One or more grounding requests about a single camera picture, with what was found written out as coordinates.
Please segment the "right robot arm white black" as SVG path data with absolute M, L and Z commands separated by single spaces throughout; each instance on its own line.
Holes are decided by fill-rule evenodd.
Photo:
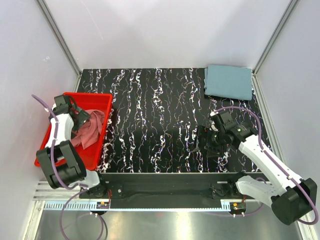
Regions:
M 209 127 L 199 125 L 194 142 L 195 152 L 210 157 L 222 157 L 228 147 L 247 156 L 266 176 L 269 184 L 244 172 L 228 179 L 221 190 L 212 192 L 220 197 L 249 196 L 271 208 L 285 225 L 291 225 L 309 212 L 314 213 L 314 225 L 319 220 L 316 208 L 318 186 L 311 178 L 304 179 L 286 166 L 262 141 L 262 130 L 254 130 L 246 122 L 238 123 L 226 108 L 212 113 Z

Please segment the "pink t shirt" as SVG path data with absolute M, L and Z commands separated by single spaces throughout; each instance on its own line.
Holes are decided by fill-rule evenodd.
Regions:
M 96 143 L 101 135 L 105 113 L 97 109 L 89 109 L 90 119 L 76 132 L 70 140 L 74 147 L 82 146 L 85 150 Z

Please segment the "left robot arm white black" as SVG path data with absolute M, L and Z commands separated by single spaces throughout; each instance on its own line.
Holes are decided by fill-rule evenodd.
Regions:
M 36 95 L 32 97 L 49 112 L 51 126 L 45 147 L 36 152 L 41 170 L 53 189 L 72 190 L 81 187 L 90 191 L 95 197 L 103 198 L 108 193 L 108 186 L 101 181 L 95 170 L 87 170 L 71 140 L 75 131 L 89 121 L 90 115 L 77 106 L 69 95 L 58 95 L 54 105 L 48 106 Z

